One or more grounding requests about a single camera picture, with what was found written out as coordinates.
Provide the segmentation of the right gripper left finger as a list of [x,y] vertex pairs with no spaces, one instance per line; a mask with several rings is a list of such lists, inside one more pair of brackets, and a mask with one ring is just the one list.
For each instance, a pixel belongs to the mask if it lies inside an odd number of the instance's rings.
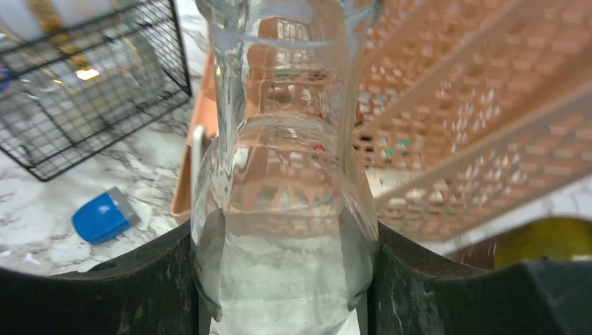
[[196,334],[189,224],[92,267],[1,269],[2,334]]

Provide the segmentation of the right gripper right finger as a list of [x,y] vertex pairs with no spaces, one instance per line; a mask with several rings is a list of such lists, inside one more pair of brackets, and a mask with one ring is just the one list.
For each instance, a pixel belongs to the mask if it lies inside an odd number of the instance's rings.
[[590,334],[591,263],[464,265],[381,225],[369,333]]

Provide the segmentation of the green wine bottle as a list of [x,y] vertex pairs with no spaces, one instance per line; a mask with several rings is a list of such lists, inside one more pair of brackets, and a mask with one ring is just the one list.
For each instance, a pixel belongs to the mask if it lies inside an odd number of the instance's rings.
[[447,255],[449,259],[486,270],[525,260],[590,260],[591,222],[580,218],[541,218],[494,235]]

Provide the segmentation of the clear square glass bottle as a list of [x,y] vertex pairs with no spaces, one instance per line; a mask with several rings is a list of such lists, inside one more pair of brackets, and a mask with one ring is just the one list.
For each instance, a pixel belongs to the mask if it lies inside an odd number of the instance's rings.
[[218,135],[195,180],[200,334],[368,334],[378,221],[352,146],[381,1],[199,1]]

